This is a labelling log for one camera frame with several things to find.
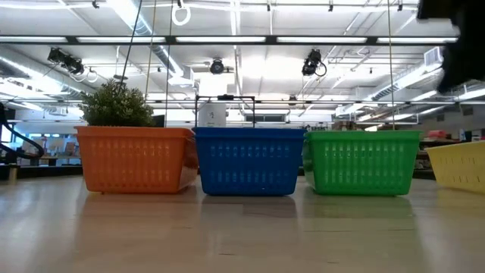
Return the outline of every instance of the green plant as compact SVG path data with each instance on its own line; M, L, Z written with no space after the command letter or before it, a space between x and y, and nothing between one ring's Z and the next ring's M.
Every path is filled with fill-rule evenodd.
M91 126L149 127L154 124L153 108L145 105L139 89L120 86L113 79L95 93L81 93L79 108Z

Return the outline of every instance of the green basket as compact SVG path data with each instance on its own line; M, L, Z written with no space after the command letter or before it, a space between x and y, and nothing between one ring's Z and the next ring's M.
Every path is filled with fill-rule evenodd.
M419 131L307 133L305 178L324 195L408 194Z

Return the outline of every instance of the plastic basket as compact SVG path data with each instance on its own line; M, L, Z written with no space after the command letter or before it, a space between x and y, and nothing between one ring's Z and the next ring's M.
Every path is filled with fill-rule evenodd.
M419 134L419 131L308 133L303 148L305 178L318 194L407 194Z
M89 191L176 193L197 177L191 130L88 126L77 132Z
M205 193L282 196L295 191L306 130L194 130Z
M436 182L444 187L485 193L485 142L426 149Z

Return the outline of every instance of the potted plant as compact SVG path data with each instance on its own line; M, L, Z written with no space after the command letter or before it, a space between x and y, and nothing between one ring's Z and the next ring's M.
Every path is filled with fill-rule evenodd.
M86 186L104 193L176 193L196 178L191 130L156 128L139 89L114 80L82 93L76 127Z

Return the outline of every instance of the blue basket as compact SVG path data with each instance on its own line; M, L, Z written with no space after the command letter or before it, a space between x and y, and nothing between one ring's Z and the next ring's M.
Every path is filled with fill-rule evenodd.
M195 128L202 189L210 195L295 191L306 130Z

